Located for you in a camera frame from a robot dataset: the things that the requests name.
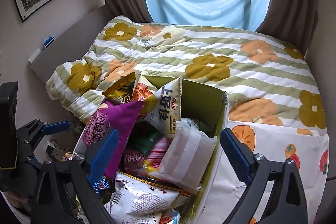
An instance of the blue gripper pad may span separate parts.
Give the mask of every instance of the blue gripper pad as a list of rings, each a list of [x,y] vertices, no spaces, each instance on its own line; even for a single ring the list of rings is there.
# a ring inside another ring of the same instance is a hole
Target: blue gripper pad
[[[239,181],[249,185],[252,182],[251,163],[253,162],[251,160],[253,160],[253,153],[251,150],[247,145],[240,143],[229,128],[222,130],[220,133],[220,145]]]
[[[46,124],[42,128],[41,133],[49,136],[51,134],[66,131],[69,128],[70,128],[70,123],[67,121],[66,122],[56,122],[56,123]]]
[[[86,151],[86,160],[89,165],[87,180],[90,184],[101,179],[119,143],[118,130],[112,128],[111,133],[107,132],[105,135]]]

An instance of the striped duvet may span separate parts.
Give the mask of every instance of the striped duvet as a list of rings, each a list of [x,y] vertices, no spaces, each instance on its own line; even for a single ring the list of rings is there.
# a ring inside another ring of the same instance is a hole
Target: striped duvet
[[[233,121],[295,127],[300,134],[327,133],[321,97],[300,51],[240,29],[138,24],[116,17],[82,60],[55,70],[46,89],[87,122],[104,100],[102,92],[134,70],[182,75],[225,90]]]

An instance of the purple snack bag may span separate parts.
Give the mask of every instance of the purple snack bag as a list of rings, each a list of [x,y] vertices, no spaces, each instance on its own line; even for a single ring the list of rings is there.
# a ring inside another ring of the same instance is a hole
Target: purple snack bag
[[[116,106],[109,101],[105,101],[92,115],[84,129],[82,140],[86,147],[90,147],[92,143],[99,141],[109,128],[118,130],[119,143],[104,172],[104,175],[110,180],[114,180],[123,150],[142,107],[142,101]]]

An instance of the screw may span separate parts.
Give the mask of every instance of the screw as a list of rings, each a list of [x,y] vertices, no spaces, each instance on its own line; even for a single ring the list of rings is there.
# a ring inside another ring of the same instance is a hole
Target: screw
[[[45,160],[44,160],[44,163],[45,163],[45,164],[51,164],[51,162],[52,162],[51,159],[45,159]]]
[[[263,160],[265,157],[264,157],[264,155],[262,155],[262,154],[256,154],[255,155],[255,159],[256,160]]]
[[[295,164],[295,161],[293,159],[288,159],[286,160],[286,162],[289,164],[289,165],[293,165]]]
[[[76,159],[76,160],[83,160],[83,159],[84,159],[84,154],[77,154],[77,155],[75,156],[75,159]]]

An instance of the green package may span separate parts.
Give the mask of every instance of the green package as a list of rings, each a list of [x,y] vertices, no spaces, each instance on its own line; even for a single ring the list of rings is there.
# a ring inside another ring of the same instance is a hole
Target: green package
[[[160,133],[154,126],[148,122],[137,122],[127,142],[127,148],[135,149],[147,157],[158,138]]]

